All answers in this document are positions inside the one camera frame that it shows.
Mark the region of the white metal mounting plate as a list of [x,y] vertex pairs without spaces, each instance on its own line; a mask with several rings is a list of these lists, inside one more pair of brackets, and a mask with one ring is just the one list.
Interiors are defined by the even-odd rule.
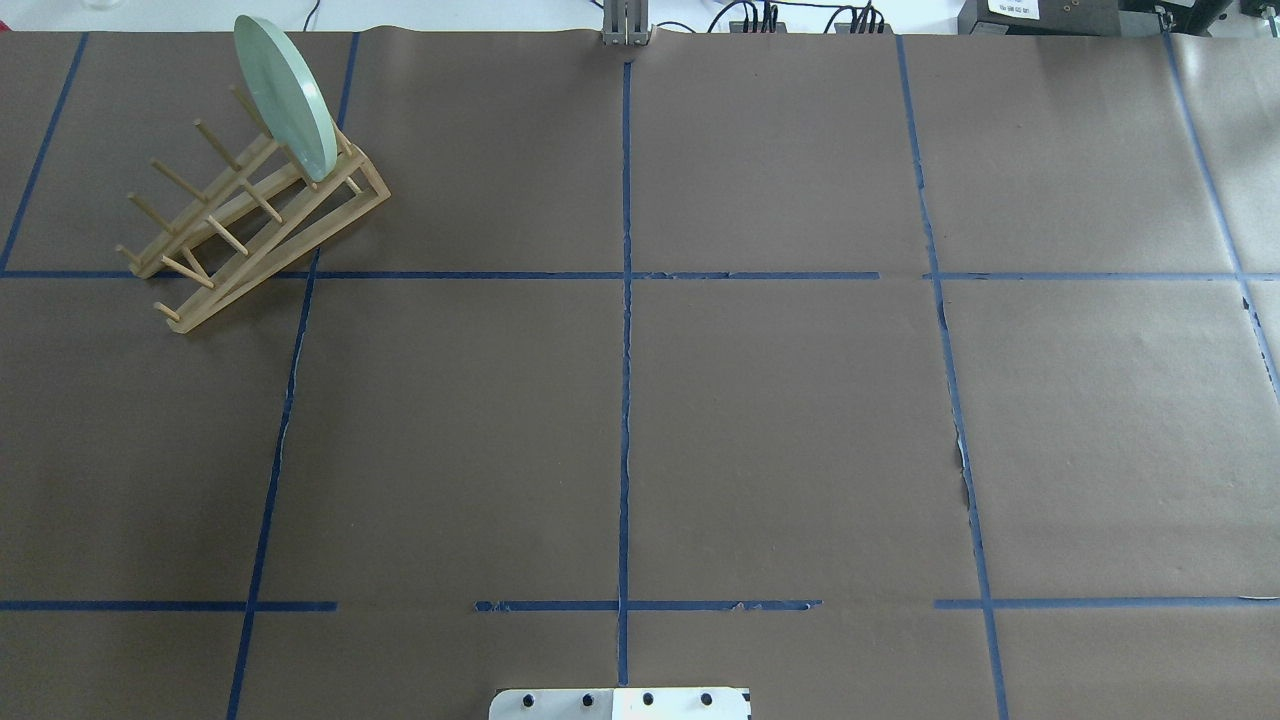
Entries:
[[750,719],[750,691],[735,687],[506,689],[489,719]]

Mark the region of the pale green round plate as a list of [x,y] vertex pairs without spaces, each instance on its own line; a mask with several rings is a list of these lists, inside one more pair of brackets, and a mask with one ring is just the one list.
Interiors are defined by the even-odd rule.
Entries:
[[319,83],[291,37],[256,15],[238,15],[236,54],[251,97],[275,141],[310,182],[337,168],[337,132]]

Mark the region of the black box with label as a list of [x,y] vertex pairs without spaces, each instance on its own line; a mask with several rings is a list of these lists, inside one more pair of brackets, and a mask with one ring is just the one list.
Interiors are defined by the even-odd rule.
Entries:
[[965,1],[956,33],[1116,37],[1117,1]]

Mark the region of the grey metal bracket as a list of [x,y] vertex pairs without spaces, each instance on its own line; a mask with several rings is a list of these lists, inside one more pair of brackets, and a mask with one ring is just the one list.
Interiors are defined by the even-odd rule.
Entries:
[[609,47],[649,45],[653,26],[648,0],[593,1],[602,9],[602,42]]

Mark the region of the wooden dish rack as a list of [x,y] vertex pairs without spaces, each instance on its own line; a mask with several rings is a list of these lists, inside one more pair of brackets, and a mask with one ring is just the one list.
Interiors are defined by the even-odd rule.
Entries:
[[195,282],[178,307],[156,302],[172,331],[187,333],[339,234],[390,197],[371,158],[340,129],[335,169],[321,179],[305,174],[300,156],[268,128],[246,91],[230,86],[259,136],[241,152],[202,120],[195,128],[224,163],[206,187],[192,184],[156,158],[151,168],[189,195],[189,204],[165,218],[152,204],[129,193],[129,201],[156,223],[159,232],[138,252],[115,247],[138,278],[174,272]]

